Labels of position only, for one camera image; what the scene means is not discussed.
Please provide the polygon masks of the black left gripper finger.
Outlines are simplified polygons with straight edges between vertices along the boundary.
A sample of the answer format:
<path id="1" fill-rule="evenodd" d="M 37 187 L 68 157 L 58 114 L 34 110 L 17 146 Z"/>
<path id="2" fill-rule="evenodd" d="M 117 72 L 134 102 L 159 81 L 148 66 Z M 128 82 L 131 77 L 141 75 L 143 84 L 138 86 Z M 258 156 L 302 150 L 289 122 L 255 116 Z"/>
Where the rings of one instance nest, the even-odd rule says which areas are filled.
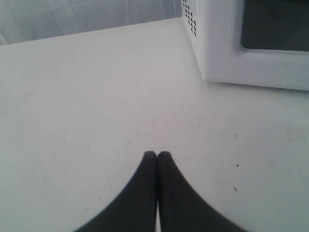
<path id="1" fill-rule="evenodd" d="M 157 155 L 146 151 L 135 173 L 98 215 L 78 232 L 154 232 L 157 213 Z"/>

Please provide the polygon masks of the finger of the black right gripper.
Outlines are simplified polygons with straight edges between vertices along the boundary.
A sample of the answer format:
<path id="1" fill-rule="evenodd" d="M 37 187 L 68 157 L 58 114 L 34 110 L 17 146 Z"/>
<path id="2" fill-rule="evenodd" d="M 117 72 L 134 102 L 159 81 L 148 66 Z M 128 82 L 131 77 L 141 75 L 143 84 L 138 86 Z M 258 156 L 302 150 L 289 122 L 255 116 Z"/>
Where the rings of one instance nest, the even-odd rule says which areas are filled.
<path id="1" fill-rule="evenodd" d="M 172 155 L 157 156 L 158 207 L 163 232 L 243 232 L 209 204 L 186 181 Z"/>

